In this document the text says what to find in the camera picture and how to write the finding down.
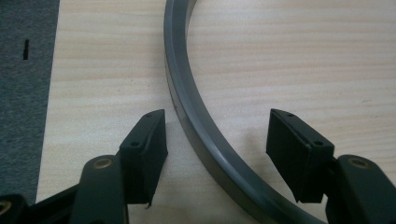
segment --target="gray ring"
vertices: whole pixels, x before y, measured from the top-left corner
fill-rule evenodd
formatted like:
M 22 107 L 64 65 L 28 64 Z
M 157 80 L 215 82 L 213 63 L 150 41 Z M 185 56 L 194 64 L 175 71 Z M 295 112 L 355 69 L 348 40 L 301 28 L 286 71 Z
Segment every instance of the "gray ring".
M 177 115 L 198 157 L 245 211 L 261 223 L 323 223 L 289 202 L 239 157 L 210 117 L 195 85 L 187 32 L 196 0 L 167 0 L 163 36 L 166 74 Z

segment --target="curved pipe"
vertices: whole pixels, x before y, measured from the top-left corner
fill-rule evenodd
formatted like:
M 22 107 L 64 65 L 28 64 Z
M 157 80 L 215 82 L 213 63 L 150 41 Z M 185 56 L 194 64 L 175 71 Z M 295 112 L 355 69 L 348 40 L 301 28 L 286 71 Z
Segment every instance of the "curved pipe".
M 322 223 L 265 183 L 233 150 L 210 117 L 195 85 L 187 31 L 196 0 L 167 0 L 163 35 L 169 89 L 198 157 L 226 192 L 261 223 Z

